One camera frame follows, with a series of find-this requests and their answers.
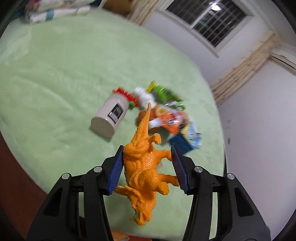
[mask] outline beige patterned curtain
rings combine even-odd
[[[128,19],[142,25],[163,0],[133,0],[133,10]]]
[[[279,37],[269,31],[237,66],[211,86],[217,105],[227,100],[262,67],[278,43]]]

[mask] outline black label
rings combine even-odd
[[[118,104],[116,104],[114,108],[110,111],[108,116],[111,118],[114,124],[116,124],[116,122],[118,121],[122,113],[123,113],[122,108]]]

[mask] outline orange dinosaur toy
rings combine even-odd
[[[130,143],[123,149],[124,175],[127,186],[118,186],[116,193],[125,195],[131,201],[135,215],[131,218],[138,225],[150,221],[152,210],[156,204],[156,193],[168,195],[168,183],[179,186],[177,177],[156,172],[156,165],[162,158],[172,161],[168,150],[156,150],[152,143],[161,143],[158,133],[148,136],[148,122],[151,105],[140,122]]]

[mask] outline stack of folded clothes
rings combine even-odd
[[[25,7],[28,23],[52,20],[65,15],[86,14],[94,0],[29,0]]]

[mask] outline green blanket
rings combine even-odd
[[[202,133],[201,148],[187,155],[222,175],[221,125],[198,68],[155,35],[100,9],[33,26],[20,19],[9,24],[0,39],[0,130],[22,168],[49,192],[63,173],[84,174],[130,142],[137,108],[127,112],[112,138],[97,135],[90,120],[113,88],[133,91],[152,80],[185,99],[186,111]],[[169,149],[168,135],[161,135],[163,143],[156,148]],[[158,172],[173,175],[172,163],[164,159]],[[138,226],[129,221],[134,210],[125,196],[104,199],[112,229],[168,240],[182,238],[192,201],[170,185],[168,196],[157,194],[152,220]]]

